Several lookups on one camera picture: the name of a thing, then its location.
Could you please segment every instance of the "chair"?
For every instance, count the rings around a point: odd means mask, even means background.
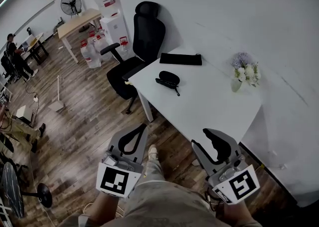
[[[165,25],[157,19],[159,7],[159,4],[150,1],[144,1],[136,6],[133,51],[138,57],[123,61],[116,51],[116,48],[120,46],[119,43],[114,43],[101,50],[101,55],[111,52],[120,63],[106,76],[111,86],[122,98],[131,99],[126,109],[127,114],[131,113],[131,106],[138,93],[135,87],[126,85],[125,81],[157,59],[165,36]]]

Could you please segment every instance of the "sneaker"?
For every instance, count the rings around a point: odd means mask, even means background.
[[[149,148],[149,160],[157,161],[159,159],[159,153],[156,148],[156,145],[151,145]]]
[[[38,69],[36,69],[35,71],[33,71],[33,75],[32,75],[32,77],[34,77],[37,73],[38,73]]]
[[[44,133],[44,130],[45,130],[45,124],[44,123],[42,123],[42,125],[41,125],[41,127],[39,128],[39,131],[40,131],[40,137],[42,137],[43,136],[43,133]]]
[[[37,147],[37,145],[38,145],[38,141],[35,140],[35,141],[33,142],[33,144],[32,144],[32,149],[31,149],[31,151],[32,151],[33,153],[36,153],[36,147]]]

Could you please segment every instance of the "fan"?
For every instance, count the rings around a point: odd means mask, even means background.
[[[82,11],[81,0],[61,0],[61,9],[67,15],[79,15]],[[83,26],[79,32],[84,32],[89,29],[89,25]]]

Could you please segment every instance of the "chair armrest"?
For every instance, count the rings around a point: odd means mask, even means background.
[[[124,74],[122,76],[122,79],[125,81],[129,81],[129,78],[132,77],[134,74],[138,73],[139,71],[141,71],[144,67],[146,67],[145,64],[140,64],[139,66],[135,67],[134,69],[132,69],[131,71],[129,71],[128,73]]]
[[[118,42],[113,43],[109,46],[107,46],[106,48],[102,49],[100,51],[101,55],[104,55],[108,52],[111,52],[113,54],[113,56],[118,60],[119,63],[123,63],[123,59],[121,58],[121,56],[119,55],[119,53],[116,51],[116,48],[120,47],[120,44]]]

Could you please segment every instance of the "chair headrest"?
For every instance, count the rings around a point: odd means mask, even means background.
[[[159,13],[159,7],[160,5],[156,2],[143,1],[136,6],[135,12],[143,16],[157,17]]]

